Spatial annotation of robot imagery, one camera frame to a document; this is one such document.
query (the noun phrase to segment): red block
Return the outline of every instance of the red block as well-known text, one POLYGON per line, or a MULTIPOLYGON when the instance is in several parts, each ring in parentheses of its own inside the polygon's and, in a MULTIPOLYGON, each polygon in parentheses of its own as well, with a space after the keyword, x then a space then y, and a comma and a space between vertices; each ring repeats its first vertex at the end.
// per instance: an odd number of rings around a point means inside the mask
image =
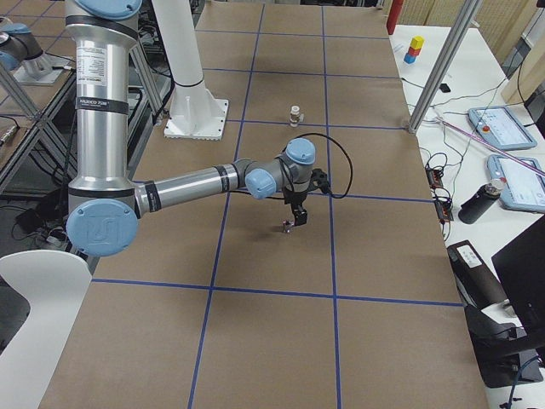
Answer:
POLYGON ((422 49, 413 49, 412 47, 409 47, 408 54, 413 56, 413 57, 417 57, 418 55, 420 55, 421 51, 422 51, 422 49))

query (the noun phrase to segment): red cylinder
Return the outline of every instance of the red cylinder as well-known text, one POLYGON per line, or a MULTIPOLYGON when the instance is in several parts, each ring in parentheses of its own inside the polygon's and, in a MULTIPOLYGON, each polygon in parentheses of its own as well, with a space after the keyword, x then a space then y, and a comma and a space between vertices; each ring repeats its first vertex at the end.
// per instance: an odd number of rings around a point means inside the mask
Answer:
POLYGON ((403 1, 404 0, 393 0, 392 2, 390 15, 388 16, 388 21, 386 22, 386 29, 388 30, 389 35, 393 34, 395 26, 398 24, 398 18, 401 14, 401 10, 403 9, 403 1))

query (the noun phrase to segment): black monitor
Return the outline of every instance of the black monitor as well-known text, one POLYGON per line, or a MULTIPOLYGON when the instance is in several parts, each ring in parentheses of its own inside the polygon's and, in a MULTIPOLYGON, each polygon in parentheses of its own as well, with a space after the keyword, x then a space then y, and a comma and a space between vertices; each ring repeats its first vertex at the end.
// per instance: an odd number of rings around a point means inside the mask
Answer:
MULTIPOLYGON (((466 308, 481 375, 496 388, 513 382, 518 368, 539 354, 545 361, 545 216, 499 250, 492 263, 524 329, 497 324, 477 308, 466 308)), ((521 383, 541 381, 537 362, 521 383)))

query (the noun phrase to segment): blue cable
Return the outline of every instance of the blue cable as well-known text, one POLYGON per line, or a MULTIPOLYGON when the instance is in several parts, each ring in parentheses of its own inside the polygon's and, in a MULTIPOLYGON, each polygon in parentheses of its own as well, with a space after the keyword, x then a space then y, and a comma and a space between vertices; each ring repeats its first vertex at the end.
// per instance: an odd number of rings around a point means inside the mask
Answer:
POLYGON ((533 358, 530 358, 529 360, 527 360, 527 361, 519 368, 519 371, 517 372, 517 375, 514 377, 513 386, 511 387, 511 393, 509 394, 509 401, 508 401, 507 409, 511 409, 511 405, 513 404, 514 389, 516 388, 517 383, 519 383, 519 379, 520 379, 520 376, 522 375, 522 371, 523 371, 529 364, 531 364, 534 360, 539 360, 539 355, 536 355, 536 356, 534 356, 533 358))

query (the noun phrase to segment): black cylinder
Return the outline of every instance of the black cylinder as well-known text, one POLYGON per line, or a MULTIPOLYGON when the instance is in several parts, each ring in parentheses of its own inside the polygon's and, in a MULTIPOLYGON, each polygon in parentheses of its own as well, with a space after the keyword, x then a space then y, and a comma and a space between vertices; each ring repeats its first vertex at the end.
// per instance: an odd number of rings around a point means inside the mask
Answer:
POLYGON ((462 204, 458 218, 466 224, 475 223, 500 198, 501 193, 502 186, 495 181, 481 186, 472 198, 462 204))

